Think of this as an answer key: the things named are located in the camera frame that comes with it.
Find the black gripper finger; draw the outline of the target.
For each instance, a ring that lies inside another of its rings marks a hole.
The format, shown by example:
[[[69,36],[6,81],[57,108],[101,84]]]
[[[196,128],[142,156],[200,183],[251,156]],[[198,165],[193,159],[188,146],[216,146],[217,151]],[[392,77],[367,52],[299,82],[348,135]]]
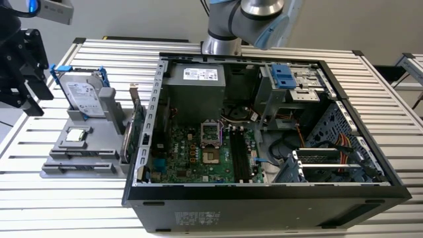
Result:
[[[46,85],[45,70],[49,68],[41,34],[37,29],[22,29],[22,75],[26,84],[40,100],[52,100],[53,95]]]
[[[0,106],[21,109],[28,116],[37,117],[44,115],[44,111],[34,101],[30,93],[22,93],[12,91],[10,88],[0,88]]]

